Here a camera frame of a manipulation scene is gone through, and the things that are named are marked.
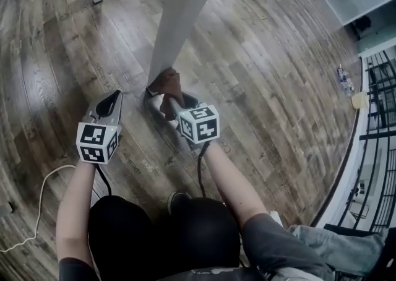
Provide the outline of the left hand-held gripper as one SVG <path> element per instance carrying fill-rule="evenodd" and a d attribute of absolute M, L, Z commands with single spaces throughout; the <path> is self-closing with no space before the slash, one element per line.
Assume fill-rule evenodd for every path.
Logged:
<path fill-rule="evenodd" d="M 119 145 L 122 102 L 122 92 L 114 90 L 89 104 L 85 118 L 78 125 L 76 137 L 77 150 L 83 162 L 107 165 L 111 160 Z"/>

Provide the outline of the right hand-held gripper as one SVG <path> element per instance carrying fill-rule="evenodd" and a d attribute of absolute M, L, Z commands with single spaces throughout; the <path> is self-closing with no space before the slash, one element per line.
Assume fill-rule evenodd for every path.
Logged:
<path fill-rule="evenodd" d="M 198 150 L 206 142 L 220 137 L 220 118 L 213 105 L 199 104 L 199 100 L 183 93 L 184 108 L 170 97 L 170 106 L 178 123 L 176 130 L 187 141 L 191 150 Z"/>

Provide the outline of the brown cloth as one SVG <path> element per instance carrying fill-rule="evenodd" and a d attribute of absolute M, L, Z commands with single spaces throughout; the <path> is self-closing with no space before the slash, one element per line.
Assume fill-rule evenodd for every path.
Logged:
<path fill-rule="evenodd" d="M 174 98 L 178 105 L 185 107 L 183 93 L 180 84 L 180 75 L 172 67 L 164 70 L 148 87 L 153 93 L 163 95 L 160 111 L 168 121 L 174 120 L 176 115 L 171 107 L 170 100 Z"/>

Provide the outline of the person's left forearm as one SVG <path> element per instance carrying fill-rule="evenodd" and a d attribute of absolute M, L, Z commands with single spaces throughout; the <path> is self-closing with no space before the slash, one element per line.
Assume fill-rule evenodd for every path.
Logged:
<path fill-rule="evenodd" d="M 88 245 L 90 213 L 95 166 L 78 161 L 59 205 L 56 221 L 58 260 L 72 257 L 93 267 Z"/>

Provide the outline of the person's right forearm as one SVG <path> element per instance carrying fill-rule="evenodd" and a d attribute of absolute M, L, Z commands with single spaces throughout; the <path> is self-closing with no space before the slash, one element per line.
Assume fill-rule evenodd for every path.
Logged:
<path fill-rule="evenodd" d="M 253 216 L 268 212 L 252 184 L 216 142 L 209 144 L 204 160 L 223 201 L 240 227 Z"/>

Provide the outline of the wooden table with white legs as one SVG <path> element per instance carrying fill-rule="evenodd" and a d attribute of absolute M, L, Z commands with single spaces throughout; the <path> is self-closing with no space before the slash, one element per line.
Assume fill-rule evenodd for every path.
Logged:
<path fill-rule="evenodd" d="M 207 0 L 164 0 L 148 69 L 130 34 L 149 14 L 139 0 L 0 0 L 0 223 L 33 222 L 51 168 L 77 157 L 89 103 L 121 84 L 124 136 L 153 126 L 132 98 L 172 66 Z"/>

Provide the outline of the person's dark shoe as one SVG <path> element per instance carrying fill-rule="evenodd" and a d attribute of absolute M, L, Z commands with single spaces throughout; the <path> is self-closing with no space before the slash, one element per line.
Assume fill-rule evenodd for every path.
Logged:
<path fill-rule="evenodd" d="M 176 215 L 182 212 L 191 199 L 191 196 L 186 192 L 173 192 L 167 202 L 168 213 Z"/>

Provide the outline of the person's black trousers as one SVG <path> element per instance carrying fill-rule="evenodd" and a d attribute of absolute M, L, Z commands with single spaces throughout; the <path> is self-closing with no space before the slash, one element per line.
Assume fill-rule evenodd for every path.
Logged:
<path fill-rule="evenodd" d="M 224 204 L 209 198 L 184 198 L 153 222 L 140 206 L 105 196 L 90 209 L 88 238 L 102 281 L 153 281 L 239 266 L 238 224 Z"/>

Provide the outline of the white power strip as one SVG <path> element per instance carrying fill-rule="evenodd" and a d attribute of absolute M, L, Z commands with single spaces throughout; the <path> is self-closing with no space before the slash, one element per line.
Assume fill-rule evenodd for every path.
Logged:
<path fill-rule="evenodd" d="M 271 210 L 270 213 L 269 213 L 269 215 L 270 215 L 281 227 L 284 227 L 284 226 L 283 226 L 283 223 L 282 223 L 282 220 L 281 220 L 281 218 L 280 218 L 280 215 L 279 215 L 279 213 L 278 213 L 276 210 Z"/>

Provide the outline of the pile of small bottles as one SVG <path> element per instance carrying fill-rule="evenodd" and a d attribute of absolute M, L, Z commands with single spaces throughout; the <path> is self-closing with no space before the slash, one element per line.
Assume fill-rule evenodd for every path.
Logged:
<path fill-rule="evenodd" d="M 337 68 L 337 75 L 346 96 L 351 97 L 355 92 L 355 86 L 352 82 L 348 71 L 344 70 L 341 65 Z"/>

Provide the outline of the person's gray printed shirt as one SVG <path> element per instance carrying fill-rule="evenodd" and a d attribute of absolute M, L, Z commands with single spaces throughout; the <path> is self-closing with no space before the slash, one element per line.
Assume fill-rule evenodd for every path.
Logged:
<path fill-rule="evenodd" d="M 249 219 L 239 234 L 238 267 L 191 269 L 153 281 L 264 281 L 290 272 L 292 279 L 334 281 L 329 266 L 312 249 L 282 228 L 271 216 Z M 102 281 L 98 268 L 67 257 L 59 262 L 59 281 Z"/>

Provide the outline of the cream bucket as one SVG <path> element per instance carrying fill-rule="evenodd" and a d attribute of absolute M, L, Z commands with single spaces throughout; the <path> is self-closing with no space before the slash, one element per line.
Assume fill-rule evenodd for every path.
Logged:
<path fill-rule="evenodd" d="M 363 110 L 368 107 L 368 96 L 365 91 L 354 94 L 351 97 L 351 104 L 356 110 Z"/>

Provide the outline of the black office chair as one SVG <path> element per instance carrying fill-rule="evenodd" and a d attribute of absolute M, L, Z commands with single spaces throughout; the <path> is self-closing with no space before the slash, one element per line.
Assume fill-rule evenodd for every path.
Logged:
<path fill-rule="evenodd" d="M 361 34 L 371 27 L 371 19 L 364 15 L 350 23 L 350 27 L 357 40 L 361 39 Z"/>

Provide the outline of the black metal railing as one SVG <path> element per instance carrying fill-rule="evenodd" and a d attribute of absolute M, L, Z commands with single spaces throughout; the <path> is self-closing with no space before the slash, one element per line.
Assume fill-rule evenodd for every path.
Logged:
<path fill-rule="evenodd" d="M 314 227 L 396 227 L 396 47 L 361 62 L 359 92 L 367 93 L 368 107 L 356 111 L 345 157 Z"/>

